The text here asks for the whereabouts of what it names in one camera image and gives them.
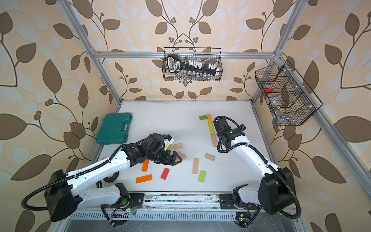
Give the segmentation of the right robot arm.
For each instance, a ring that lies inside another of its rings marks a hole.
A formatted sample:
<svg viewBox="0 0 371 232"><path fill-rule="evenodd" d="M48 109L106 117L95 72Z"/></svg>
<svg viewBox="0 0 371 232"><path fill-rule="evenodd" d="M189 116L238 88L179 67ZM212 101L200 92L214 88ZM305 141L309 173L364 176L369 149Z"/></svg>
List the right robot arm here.
<svg viewBox="0 0 371 232"><path fill-rule="evenodd" d="M237 152L255 172L259 180L258 188L240 185L232 191L235 208L243 209L255 204L270 215L277 212L290 219L301 216L301 206L296 195L293 173L288 168L280 168L266 158L244 133L245 125L226 116L218 116L213 121L218 138L217 151L225 154Z"/></svg>

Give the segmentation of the orange-yellow block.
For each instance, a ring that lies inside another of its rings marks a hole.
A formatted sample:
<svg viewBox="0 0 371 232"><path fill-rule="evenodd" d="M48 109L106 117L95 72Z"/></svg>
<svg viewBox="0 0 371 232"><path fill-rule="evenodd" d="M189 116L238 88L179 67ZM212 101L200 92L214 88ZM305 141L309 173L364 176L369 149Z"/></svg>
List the orange-yellow block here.
<svg viewBox="0 0 371 232"><path fill-rule="evenodd" d="M212 125L213 121L212 121L211 115L207 115L207 120L208 120L208 124Z"/></svg>

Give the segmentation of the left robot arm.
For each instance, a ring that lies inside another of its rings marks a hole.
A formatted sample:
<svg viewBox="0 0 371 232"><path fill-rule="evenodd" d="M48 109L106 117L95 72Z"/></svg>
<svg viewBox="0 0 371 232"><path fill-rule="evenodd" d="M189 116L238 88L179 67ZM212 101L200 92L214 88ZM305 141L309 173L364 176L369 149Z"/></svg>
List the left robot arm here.
<svg viewBox="0 0 371 232"><path fill-rule="evenodd" d="M136 143L119 145L111 156L82 169L67 173L58 170L47 185L28 194L21 206L29 211L47 210L52 222L63 220L76 210L87 207L125 209L133 205L125 185L117 183L103 187L101 182L146 160L169 166L180 164L183 160L179 154L167 149L173 142L169 134L153 133Z"/></svg>

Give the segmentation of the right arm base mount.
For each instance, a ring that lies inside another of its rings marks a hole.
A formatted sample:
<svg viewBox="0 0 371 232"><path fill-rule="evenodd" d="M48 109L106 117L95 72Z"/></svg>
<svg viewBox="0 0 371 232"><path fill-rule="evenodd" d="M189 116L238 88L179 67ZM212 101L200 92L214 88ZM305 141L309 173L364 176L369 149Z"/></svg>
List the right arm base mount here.
<svg viewBox="0 0 371 232"><path fill-rule="evenodd" d="M223 210L257 210L259 208L256 204L242 202L234 193L222 193L218 196L218 201Z"/></svg>

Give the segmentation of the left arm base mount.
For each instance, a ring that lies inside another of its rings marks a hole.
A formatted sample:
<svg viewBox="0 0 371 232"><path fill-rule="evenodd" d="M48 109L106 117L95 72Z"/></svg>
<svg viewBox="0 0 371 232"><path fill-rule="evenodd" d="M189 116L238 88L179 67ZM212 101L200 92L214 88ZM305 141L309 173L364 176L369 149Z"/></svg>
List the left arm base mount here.
<svg viewBox="0 0 371 232"><path fill-rule="evenodd" d="M116 203L104 205L107 208L138 208L144 203L144 193L130 193L129 196L121 197Z"/></svg>

